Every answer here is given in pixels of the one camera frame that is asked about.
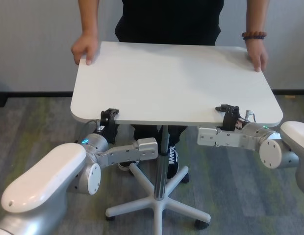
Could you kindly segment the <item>person's left hand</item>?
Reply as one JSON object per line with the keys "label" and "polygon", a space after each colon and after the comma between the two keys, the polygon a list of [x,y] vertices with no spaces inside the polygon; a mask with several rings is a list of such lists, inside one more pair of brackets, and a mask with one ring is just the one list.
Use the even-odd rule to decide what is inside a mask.
{"label": "person's left hand", "polygon": [[256,72],[265,71],[268,54],[262,39],[248,39],[246,41],[248,55]]}

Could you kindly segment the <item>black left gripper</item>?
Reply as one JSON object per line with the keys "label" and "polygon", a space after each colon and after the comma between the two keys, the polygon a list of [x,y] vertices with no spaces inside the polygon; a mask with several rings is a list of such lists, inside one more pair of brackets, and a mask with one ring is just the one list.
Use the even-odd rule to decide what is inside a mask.
{"label": "black left gripper", "polygon": [[119,114],[119,109],[109,108],[101,111],[100,124],[104,126],[101,130],[101,135],[107,140],[108,143],[114,144],[117,136],[118,125],[115,123],[114,117]]}

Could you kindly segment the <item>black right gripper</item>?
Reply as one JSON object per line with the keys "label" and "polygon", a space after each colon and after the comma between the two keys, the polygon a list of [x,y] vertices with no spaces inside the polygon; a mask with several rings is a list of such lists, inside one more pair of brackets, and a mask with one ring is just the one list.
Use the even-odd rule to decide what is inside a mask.
{"label": "black right gripper", "polygon": [[220,106],[215,107],[215,110],[221,113],[225,113],[222,130],[234,130],[237,121],[241,118],[239,107],[228,104],[221,104]]}

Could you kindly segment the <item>person's right hand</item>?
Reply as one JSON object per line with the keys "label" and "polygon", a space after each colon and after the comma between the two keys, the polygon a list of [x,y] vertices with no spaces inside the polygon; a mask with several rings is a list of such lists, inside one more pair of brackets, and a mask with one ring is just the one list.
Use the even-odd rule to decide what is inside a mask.
{"label": "person's right hand", "polygon": [[98,53],[98,49],[98,36],[90,32],[82,33],[71,47],[75,64],[79,65],[81,58],[85,56],[86,64],[91,65]]}

